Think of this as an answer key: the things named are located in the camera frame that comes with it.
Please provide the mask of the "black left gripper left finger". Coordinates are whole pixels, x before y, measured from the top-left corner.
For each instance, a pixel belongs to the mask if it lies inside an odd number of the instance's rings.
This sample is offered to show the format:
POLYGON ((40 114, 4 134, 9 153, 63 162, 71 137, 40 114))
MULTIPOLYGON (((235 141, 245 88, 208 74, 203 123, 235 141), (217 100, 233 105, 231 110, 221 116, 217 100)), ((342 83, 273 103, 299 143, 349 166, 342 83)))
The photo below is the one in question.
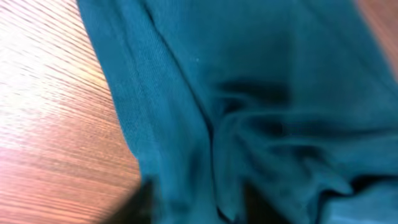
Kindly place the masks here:
POLYGON ((153 181, 144 182, 102 224, 151 224, 153 193, 153 181))

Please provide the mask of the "blue polo shirt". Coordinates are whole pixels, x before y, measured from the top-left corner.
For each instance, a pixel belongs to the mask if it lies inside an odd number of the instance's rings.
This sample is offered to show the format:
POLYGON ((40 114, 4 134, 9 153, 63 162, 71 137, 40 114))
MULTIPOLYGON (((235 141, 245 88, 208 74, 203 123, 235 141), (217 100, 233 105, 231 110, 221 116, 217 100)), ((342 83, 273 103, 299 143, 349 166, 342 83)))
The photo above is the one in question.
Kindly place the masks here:
POLYGON ((354 1, 83 0, 151 223, 397 222, 397 83, 354 1))

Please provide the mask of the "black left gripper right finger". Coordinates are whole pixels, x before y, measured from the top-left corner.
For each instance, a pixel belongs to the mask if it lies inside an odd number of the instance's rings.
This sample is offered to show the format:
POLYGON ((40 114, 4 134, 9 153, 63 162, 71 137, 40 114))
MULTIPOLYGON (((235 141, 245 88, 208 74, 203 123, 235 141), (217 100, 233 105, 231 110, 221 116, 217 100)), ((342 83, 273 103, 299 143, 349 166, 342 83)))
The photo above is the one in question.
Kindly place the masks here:
POLYGON ((244 184, 244 204, 247 224, 289 224, 249 183, 244 184))

